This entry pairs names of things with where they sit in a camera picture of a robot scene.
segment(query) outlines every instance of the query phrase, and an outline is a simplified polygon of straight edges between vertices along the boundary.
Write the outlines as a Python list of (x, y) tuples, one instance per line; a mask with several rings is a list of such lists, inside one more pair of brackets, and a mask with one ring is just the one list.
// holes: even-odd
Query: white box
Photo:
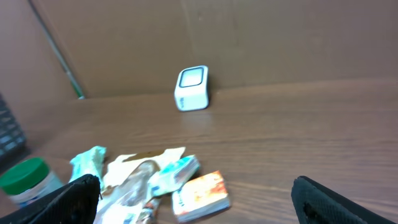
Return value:
[(209, 105), (208, 67), (200, 65), (180, 72), (175, 86), (175, 104), (180, 111), (202, 110)]

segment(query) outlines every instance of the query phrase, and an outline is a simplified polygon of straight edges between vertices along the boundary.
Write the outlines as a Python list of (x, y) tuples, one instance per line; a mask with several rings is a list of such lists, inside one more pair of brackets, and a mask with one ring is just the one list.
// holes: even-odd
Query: green bottle cap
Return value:
[(19, 195), (40, 183), (49, 172), (42, 158), (31, 158), (4, 173), (0, 177), (0, 187), (8, 195)]

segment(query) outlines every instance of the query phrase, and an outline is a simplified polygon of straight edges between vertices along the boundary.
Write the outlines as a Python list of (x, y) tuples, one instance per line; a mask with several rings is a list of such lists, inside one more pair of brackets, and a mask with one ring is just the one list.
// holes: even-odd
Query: jar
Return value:
[(60, 179), (39, 157), (21, 162), (0, 177), (0, 188), (21, 208), (62, 186)]

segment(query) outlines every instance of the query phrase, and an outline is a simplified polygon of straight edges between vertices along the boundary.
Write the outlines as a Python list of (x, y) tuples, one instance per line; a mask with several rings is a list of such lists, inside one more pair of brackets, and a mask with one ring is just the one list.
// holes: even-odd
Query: brown wall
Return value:
[(397, 74), (394, 0), (34, 0), (89, 96)]
[(26, 0), (0, 1), (0, 92), (22, 121), (77, 96)]

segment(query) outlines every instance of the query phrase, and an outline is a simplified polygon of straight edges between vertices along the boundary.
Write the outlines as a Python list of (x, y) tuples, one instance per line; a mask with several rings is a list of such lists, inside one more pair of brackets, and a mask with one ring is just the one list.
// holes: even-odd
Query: table surface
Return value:
[[(30, 114), (32, 148), (60, 178), (95, 145), (120, 154), (186, 146), (220, 170), (232, 207), (198, 223), (298, 223), (290, 191), (306, 175), (398, 222), (398, 78), (251, 86), (180, 113), (171, 94), (75, 100)], [(0, 195), (0, 215), (15, 210)], [(175, 223), (166, 197), (159, 223)]]

